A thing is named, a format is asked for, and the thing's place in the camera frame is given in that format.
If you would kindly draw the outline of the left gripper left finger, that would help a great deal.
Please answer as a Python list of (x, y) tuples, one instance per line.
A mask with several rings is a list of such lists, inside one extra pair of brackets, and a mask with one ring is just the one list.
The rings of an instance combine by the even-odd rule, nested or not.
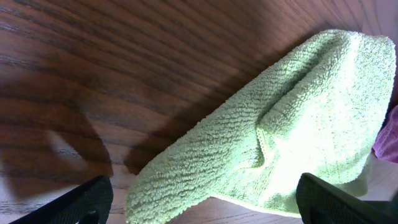
[(99, 175), (10, 224), (106, 224), (113, 189)]

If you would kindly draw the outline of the green microfiber cloth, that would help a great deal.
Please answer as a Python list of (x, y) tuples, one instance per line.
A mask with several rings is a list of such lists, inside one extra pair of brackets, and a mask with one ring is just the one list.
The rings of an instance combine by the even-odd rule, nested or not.
[(165, 223), (209, 197), (297, 217), (300, 176), (367, 193), (396, 72), (393, 41), (345, 30), (306, 40), (151, 160), (128, 223)]

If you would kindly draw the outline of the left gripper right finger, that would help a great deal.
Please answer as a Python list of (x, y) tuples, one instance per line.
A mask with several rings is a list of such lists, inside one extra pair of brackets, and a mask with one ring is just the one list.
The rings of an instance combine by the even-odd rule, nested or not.
[(396, 195), (390, 201), (364, 201), (304, 173), (295, 197), (304, 224), (397, 224)]

